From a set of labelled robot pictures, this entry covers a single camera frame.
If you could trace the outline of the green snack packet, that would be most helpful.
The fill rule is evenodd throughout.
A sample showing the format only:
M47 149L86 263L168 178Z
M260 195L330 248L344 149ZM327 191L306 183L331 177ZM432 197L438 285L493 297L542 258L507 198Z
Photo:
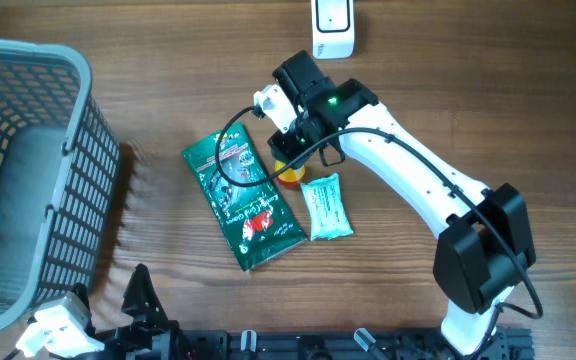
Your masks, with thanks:
M182 156L244 272L308 239L273 183L245 185L266 172L242 124L202 139ZM235 186L226 177L244 185Z

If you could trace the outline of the red sauce bottle green cap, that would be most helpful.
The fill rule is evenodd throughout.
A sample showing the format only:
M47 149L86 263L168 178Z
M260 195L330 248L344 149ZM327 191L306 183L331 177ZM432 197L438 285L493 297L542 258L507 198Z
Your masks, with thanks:
M306 169L304 166L301 166L297 169L288 168L286 171L277 176L277 181L280 185L286 188L297 189L300 187L300 183L303 181L305 174Z

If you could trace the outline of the teal wet wipes pack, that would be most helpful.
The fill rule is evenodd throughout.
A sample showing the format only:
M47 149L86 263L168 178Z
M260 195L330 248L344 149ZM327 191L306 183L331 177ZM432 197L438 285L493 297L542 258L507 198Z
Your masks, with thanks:
M339 175L300 185L310 216L310 240L335 239L354 233L341 197Z

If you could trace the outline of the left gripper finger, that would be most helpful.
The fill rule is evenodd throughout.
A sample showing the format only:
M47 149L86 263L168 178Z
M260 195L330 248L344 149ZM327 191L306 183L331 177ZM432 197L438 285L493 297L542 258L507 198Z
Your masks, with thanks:
M121 311L134 322L166 325L168 317L155 292L148 267L139 263L132 273L123 295Z
M71 292L74 294L78 306L82 308L84 311L89 312L90 305L89 305L87 287L82 283L76 283L72 287Z

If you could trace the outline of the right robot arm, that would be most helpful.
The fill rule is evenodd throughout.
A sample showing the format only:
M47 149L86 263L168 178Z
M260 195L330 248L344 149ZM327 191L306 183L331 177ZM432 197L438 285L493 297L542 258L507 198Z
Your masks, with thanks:
M303 165L327 146L363 164L399 194L437 240L433 276L449 300L440 333L474 358L492 343L507 298L519 284L539 319L543 306L527 275L536 251L526 202L508 183L492 190L458 171L410 135L378 96L350 78L336 85L300 51L273 73L254 104L275 124L275 159Z

